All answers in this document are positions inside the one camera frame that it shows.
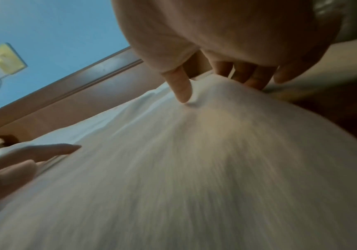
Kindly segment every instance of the hand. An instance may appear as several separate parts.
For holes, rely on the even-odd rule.
[[[0,200],[31,181],[37,173],[36,162],[71,154],[80,145],[55,144],[29,146],[0,156]]]
[[[202,49],[215,73],[262,89],[315,65],[338,34],[338,10],[315,17],[311,0],[112,0],[135,52],[181,102],[192,95],[182,64]]]

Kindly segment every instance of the finger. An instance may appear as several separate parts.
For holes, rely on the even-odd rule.
[[[337,36],[341,22],[340,12],[334,11],[322,16],[319,21],[319,43],[301,58],[280,66],[274,75],[275,82],[284,83],[292,80],[317,64]]]
[[[37,165],[28,160],[0,170],[0,200],[31,181],[37,173]]]
[[[175,70],[163,73],[162,76],[169,84],[179,102],[186,103],[189,101],[192,96],[192,86],[191,81],[182,66]]]
[[[251,88],[262,90],[271,80],[276,68],[258,66],[244,84]]]
[[[233,68],[232,62],[209,61],[209,63],[213,68],[214,73],[223,77],[228,77]]]
[[[257,68],[257,65],[245,62],[236,62],[233,65],[235,72],[231,79],[241,83],[246,82]]]
[[[58,155],[71,154],[79,148],[81,148],[80,145],[64,143],[23,147],[0,156],[0,169],[26,160],[33,160],[35,162],[47,161]]]

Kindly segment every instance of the skin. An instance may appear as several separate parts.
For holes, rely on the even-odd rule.
[[[79,148],[71,144],[29,146],[0,156],[0,200],[33,180],[38,170],[36,162],[71,154]]]
[[[192,87],[182,65],[201,49],[216,74],[256,89],[311,68],[339,32],[341,14],[316,17],[310,0],[112,0],[135,52],[185,103]]]

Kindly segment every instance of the white cloth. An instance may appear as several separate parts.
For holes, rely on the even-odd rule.
[[[219,76],[138,98],[0,212],[0,250],[357,250],[357,140]]]

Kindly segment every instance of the wall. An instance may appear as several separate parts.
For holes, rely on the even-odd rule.
[[[27,68],[3,79],[0,107],[128,46],[109,0],[0,0],[0,44]]]

